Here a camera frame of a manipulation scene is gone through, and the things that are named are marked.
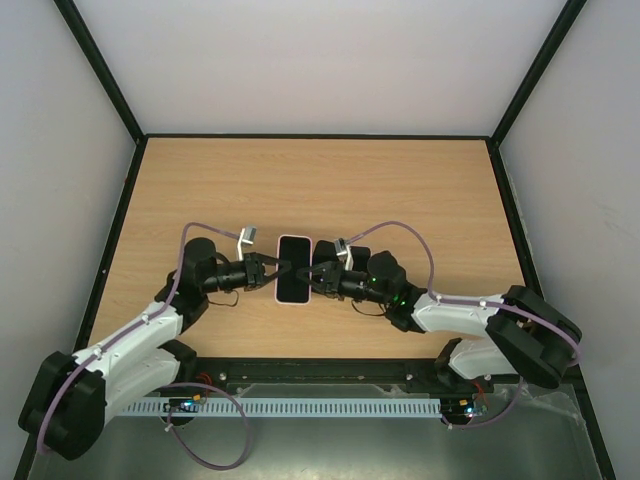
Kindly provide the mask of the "black phone pink edge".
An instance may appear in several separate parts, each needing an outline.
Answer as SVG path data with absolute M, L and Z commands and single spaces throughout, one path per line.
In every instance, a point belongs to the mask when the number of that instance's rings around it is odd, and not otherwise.
M 352 269 L 354 271 L 366 271 L 367 263 L 371 257 L 371 250 L 366 246 L 351 246 L 351 255 L 353 260 Z

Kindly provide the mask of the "black phone case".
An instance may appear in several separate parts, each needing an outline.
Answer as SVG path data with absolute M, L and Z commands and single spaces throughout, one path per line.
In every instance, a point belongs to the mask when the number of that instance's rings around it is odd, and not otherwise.
M 312 254 L 311 265 L 315 266 L 325 262 L 334 262 L 337 260 L 334 243 L 327 240 L 319 240 Z

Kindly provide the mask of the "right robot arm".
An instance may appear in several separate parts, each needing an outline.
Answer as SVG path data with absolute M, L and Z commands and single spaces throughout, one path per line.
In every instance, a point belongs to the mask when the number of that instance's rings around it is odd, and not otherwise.
M 450 392 L 479 377 L 511 374 L 553 389 L 578 361 L 579 327 L 525 286 L 484 297 L 438 294 L 410 283 L 388 251 L 371 256 L 364 271 L 336 260 L 301 268 L 296 276 L 327 298 L 381 305 L 403 332 L 460 334 L 436 367 L 438 384 Z

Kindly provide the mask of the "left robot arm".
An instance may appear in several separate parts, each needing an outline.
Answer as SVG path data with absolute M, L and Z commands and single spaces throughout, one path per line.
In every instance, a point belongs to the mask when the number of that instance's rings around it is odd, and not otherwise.
M 123 409 L 195 376 L 197 353 L 179 341 L 209 307 L 209 294 L 258 290 L 287 273 L 287 260 L 250 252 L 228 260 L 215 243 L 182 243 L 175 271 L 144 310 L 107 338 L 42 362 L 18 425 L 67 460 L 86 453 Z

